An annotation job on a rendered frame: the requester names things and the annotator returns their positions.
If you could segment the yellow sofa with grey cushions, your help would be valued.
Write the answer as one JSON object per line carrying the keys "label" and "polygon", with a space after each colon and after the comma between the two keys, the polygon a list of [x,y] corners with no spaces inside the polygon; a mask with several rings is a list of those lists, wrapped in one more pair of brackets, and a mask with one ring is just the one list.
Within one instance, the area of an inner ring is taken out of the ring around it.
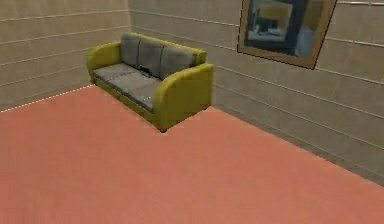
{"label": "yellow sofa with grey cushions", "polygon": [[86,65],[94,85],[161,132],[211,105],[214,66],[201,49],[125,33],[92,48]]}

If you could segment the framed blue wall picture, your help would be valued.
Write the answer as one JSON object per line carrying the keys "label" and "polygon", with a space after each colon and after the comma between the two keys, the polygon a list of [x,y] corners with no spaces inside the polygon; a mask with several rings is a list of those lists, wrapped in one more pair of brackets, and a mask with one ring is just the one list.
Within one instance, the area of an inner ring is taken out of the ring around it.
{"label": "framed blue wall picture", "polygon": [[242,0],[237,52],[314,69],[337,0]]}

